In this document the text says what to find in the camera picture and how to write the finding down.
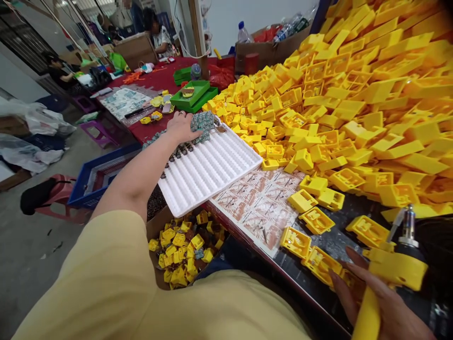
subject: blue basket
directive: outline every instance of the blue basket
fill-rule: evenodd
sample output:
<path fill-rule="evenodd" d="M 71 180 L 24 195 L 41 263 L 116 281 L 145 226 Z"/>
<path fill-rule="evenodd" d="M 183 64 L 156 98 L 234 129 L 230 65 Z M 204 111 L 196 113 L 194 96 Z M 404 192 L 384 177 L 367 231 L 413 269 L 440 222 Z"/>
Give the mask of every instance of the blue basket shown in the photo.
<path fill-rule="evenodd" d="M 138 155 L 141 149 L 142 146 L 135 143 L 85 163 L 67 204 L 94 210 L 116 174 Z M 104 184 L 107 181 L 106 185 L 102 187 L 93 184 L 98 173 L 109 174 L 104 180 Z"/>

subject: woman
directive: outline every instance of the woman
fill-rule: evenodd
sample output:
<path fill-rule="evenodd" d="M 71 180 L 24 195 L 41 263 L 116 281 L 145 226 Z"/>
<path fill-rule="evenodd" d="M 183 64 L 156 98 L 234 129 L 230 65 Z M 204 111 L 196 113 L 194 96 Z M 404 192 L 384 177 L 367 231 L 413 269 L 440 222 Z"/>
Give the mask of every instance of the woman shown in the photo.
<path fill-rule="evenodd" d="M 74 78 L 74 73 L 68 74 L 63 70 L 63 63 L 59 57 L 50 52 L 43 52 L 42 55 L 47 61 L 49 76 L 59 87 L 72 96 L 84 93 L 84 88 Z"/>
<path fill-rule="evenodd" d="M 157 15 L 151 8 L 145 8 L 143 16 L 145 31 L 150 35 L 152 45 L 159 58 L 171 57 L 173 55 L 171 38 L 165 26 L 159 24 Z"/>
<path fill-rule="evenodd" d="M 147 202 L 175 148 L 201 135 L 191 131 L 191 119 L 191 113 L 175 112 L 166 133 L 115 177 L 57 280 L 13 340 L 310 339 L 290 305 L 242 271 L 214 272 L 176 291 L 158 288 L 146 237 Z M 380 339 L 435 340 L 368 263 L 346 251 L 355 263 L 346 268 L 378 298 Z M 330 275 L 354 324 L 358 305 L 346 283 Z"/>

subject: hand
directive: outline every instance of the hand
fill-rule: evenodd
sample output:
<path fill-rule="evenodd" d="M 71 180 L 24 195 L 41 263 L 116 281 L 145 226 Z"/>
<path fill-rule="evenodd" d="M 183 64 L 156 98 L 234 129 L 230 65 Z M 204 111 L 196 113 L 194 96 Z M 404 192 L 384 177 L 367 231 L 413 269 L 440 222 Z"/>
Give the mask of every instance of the hand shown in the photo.
<path fill-rule="evenodd" d="M 365 285 L 368 285 L 376 294 L 381 310 L 379 340 L 435 340 L 431 330 L 406 306 L 398 293 L 368 271 L 368 262 L 363 257 L 349 247 L 346 247 L 346 253 L 354 264 L 343 262 L 342 265 L 363 280 L 362 285 L 352 291 L 346 282 L 332 270 L 329 270 L 329 274 L 335 292 L 352 325 L 355 325 L 359 313 L 359 305 L 354 296 L 359 293 L 363 298 Z"/>
<path fill-rule="evenodd" d="M 193 114 L 184 111 L 175 111 L 173 118 L 168 121 L 167 133 L 178 143 L 189 142 L 201 136 L 203 131 L 192 132 L 190 122 Z"/>

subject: yellow shirt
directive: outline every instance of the yellow shirt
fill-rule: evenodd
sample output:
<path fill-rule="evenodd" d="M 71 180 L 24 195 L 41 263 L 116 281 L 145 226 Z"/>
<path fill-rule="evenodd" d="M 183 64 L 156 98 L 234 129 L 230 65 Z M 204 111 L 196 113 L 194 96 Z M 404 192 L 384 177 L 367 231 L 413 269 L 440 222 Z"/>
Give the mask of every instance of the yellow shirt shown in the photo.
<path fill-rule="evenodd" d="M 248 275 L 220 271 L 160 290 L 145 224 L 131 211 L 93 219 L 14 340 L 309 339 L 293 309 Z"/>

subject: pile of yellow plastic parts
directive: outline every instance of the pile of yellow plastic parts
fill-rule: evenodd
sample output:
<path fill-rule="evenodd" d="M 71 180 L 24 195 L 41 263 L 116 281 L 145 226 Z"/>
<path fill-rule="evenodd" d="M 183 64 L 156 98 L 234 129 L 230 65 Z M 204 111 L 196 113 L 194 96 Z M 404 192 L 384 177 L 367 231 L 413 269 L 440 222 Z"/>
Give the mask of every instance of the pile of yellow plastic parts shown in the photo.
<path fill-rule="evenodd" d="M 203 108 L 263 170 L 327 179 L 316 198 L 335 204 L 328 187 L 365 196 L 393 208 L 388 221 L 409 203 L 418 218 L 453 213 L 451 42 L 437 1 L 339 1 L 283 65 L 239 78 Z"/>

